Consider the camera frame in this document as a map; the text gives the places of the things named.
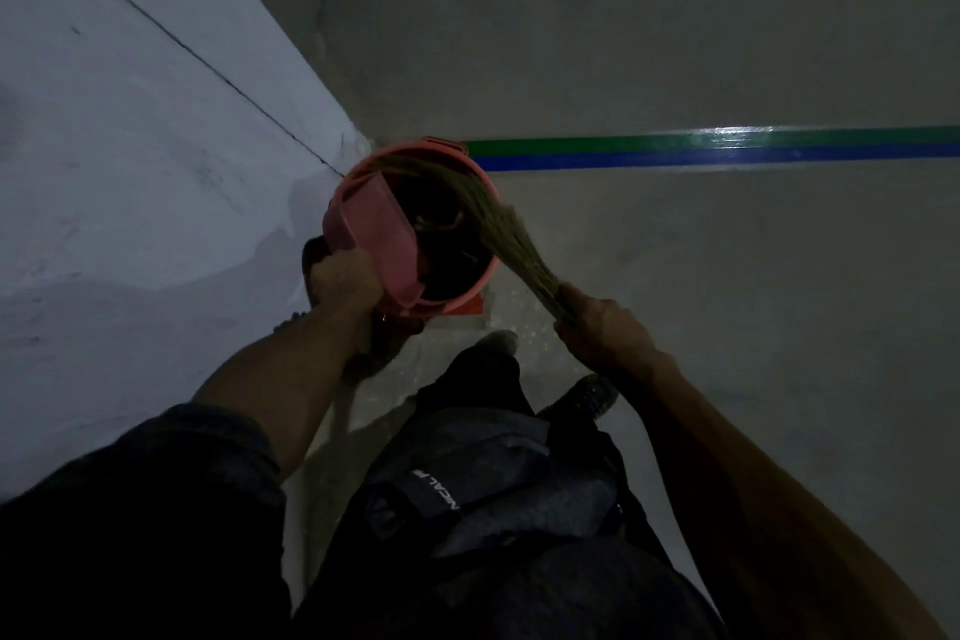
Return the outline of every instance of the blue stripe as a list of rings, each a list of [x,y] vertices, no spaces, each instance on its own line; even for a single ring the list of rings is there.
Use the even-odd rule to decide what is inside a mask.
[[[850,160],[920,160],[960,157],[960,142],[858,146],[743,147],[672,152],[589,152],[559,155],[475,157],[488,173],[587,168],[669,168],[717,165],[828,163]]]

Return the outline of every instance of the concrete floor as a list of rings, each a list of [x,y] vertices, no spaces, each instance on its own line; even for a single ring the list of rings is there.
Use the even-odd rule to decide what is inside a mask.
[[[960,0],[263,0],[380,142],[719,125],[957,123]],[[629,305],[750,438],[960,635],[960,162],[498,175],[547,262]],[[535,407],[583,373],[511,274]],[[338,404],[308,466],[308,562],[477,330],[431,329]],[[603,421],[678,568],[698,581],[638,418]]]

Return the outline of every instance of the shirt sleeve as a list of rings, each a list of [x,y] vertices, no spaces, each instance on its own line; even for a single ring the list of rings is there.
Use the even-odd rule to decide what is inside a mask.
[[[276,636],[284,510],[256,422],[178,405],[0,507],[6,622]]]

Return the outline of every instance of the straw broom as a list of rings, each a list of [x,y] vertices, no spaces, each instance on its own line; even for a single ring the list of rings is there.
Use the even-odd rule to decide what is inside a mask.
[[[560,295],[560,279],[544,263],[516,211],[502,205],[480,178],[432,161],[388,155],[372,164],[381,173],[421,177],[452,191],[481,243],[530,288],[546,311],[559,321],[576,323]]]

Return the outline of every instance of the person's right arm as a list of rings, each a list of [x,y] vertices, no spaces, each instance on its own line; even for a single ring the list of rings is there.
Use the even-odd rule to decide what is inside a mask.
[[[946,638],[904,581],[656,349],[630,311],[567,284],[557,332],[650,435],[677,523],[734,637]]]

